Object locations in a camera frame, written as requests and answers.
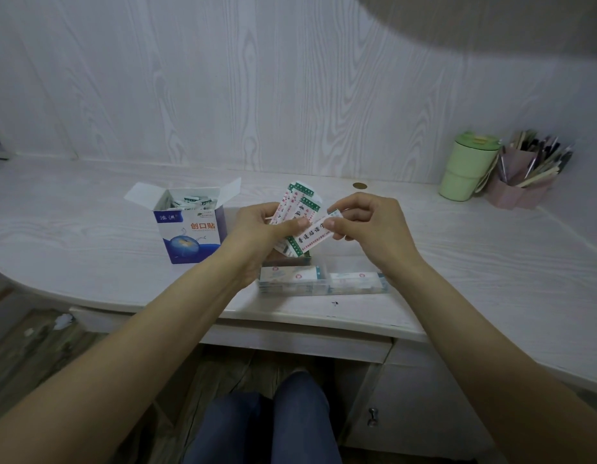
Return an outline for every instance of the jeans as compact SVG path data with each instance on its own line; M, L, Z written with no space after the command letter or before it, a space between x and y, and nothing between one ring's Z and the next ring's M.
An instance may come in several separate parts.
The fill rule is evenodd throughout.
M273 400L233 392L210 403L183 464L341 464L324 392L291 374Z

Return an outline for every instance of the person's left hand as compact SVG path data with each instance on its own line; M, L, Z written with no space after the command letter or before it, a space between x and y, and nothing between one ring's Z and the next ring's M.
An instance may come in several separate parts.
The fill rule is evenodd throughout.
M242 268L242 287L256 280L264 259L277 241L286 236L297 236L310 225L307 218L269 225L266 218L271 217L278 206L278 203L270 202L238 210L234 229L221 245L219 252Z

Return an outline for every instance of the forearm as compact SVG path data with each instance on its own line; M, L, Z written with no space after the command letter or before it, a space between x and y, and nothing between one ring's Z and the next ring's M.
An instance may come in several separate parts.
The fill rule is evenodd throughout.
M106 460L240 288L218 252L3 417L0 462Z
M400 266L391 282L510 462L597 459L597 414L433 268Z

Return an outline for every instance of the blue and white box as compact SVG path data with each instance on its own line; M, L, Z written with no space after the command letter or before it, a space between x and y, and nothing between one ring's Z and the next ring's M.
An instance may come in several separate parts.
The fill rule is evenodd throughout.
M225 236L224 203L240 193L240 178L223 187L163 188L138 182L124 196L151 210L172 264L194 264L215 252ZM217 200L214 210L171 208L174 200L199 195Z

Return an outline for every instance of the hand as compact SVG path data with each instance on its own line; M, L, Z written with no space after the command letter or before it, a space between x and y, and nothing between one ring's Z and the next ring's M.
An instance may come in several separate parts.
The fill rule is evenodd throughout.
M276 202L251 205L238 210L232 232L225 238L219 252L242 270L241 287L251 284L259 276L259 269L275 243L286 236L297 236L307 229L307 218L284 221L279 225L269 225L277 207Z
M394 278L400 268L423 263L395 198L357 192L335 202L329 211L334 209L343 218L326 219L324 227L334 231L334 239L356 239L388 278Z

